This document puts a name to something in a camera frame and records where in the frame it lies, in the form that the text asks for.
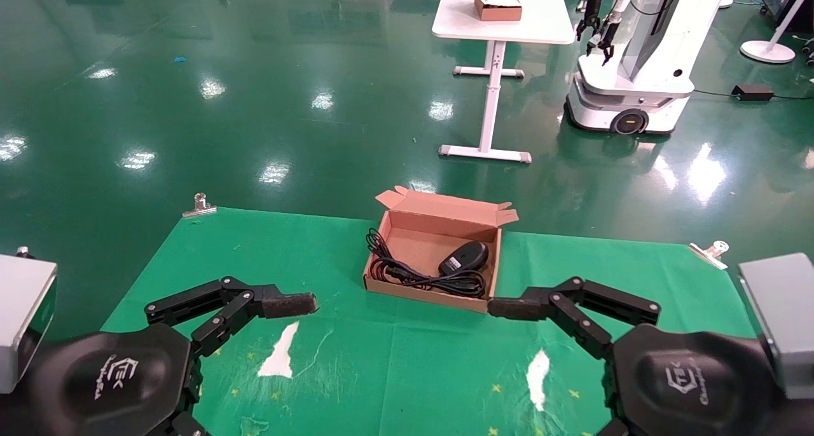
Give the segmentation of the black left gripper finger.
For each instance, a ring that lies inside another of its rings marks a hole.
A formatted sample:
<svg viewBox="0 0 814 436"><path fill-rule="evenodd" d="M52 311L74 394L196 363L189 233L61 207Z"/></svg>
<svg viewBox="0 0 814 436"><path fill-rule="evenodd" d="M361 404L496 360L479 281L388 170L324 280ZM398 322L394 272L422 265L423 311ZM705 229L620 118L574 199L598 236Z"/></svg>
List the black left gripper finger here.
<svg viewBox="0 0 814 436"><path fill-rule="evenodd" d="M270 283L248 285L226 276L150 302L144 312L148 324L169 326L211 314L191 334L192 355L210 356L255 318L301 317L317 309L312 293L283 294Z"/></svg>
<svg viewBox="0 0 814 436"><path fill-rule="evenodd" d="M176 412L166 420L166 428L162 430L163 435L188 435L206 436L206 427L194 418L191 412Z"/></svg>

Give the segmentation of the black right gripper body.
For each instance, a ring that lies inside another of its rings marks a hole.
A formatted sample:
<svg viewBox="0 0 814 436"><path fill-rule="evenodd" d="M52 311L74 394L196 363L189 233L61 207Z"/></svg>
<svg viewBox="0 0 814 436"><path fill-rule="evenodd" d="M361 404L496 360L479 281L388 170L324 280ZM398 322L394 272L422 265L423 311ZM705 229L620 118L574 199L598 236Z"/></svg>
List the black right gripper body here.
<svg viewBox="0 0 814 436"><path fill-rule="evenodd" d="M791 435L794 407L760 340L640 324L614 343L605 404L628 435Z"/></svg>

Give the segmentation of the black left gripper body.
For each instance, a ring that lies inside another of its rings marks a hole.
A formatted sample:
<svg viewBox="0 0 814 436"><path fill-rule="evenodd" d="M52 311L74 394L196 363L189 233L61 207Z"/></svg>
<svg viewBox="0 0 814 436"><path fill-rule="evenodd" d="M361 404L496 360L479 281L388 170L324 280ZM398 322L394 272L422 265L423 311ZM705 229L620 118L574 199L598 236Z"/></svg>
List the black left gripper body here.
<svg viewBox="0 0 814 436"><path fill-rule="evenodd" d="M195 406L191 341L165 324L47 346L25 375L28 435L163 435Z"/></svg>

